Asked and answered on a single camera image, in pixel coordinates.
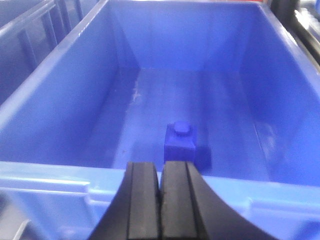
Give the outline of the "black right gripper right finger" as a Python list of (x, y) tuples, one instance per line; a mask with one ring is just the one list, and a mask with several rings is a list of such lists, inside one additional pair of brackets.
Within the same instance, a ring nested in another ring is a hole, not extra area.
[(273, 240), (230, 207), (191, 162), (167, 161), (161, 176), (164, 240)]

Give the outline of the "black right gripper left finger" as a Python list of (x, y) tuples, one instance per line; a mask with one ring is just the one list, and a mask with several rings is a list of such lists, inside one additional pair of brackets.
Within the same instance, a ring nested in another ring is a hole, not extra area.
[(152, 162), (129, 162), (90, 240), (159, 240), (159, 184)]

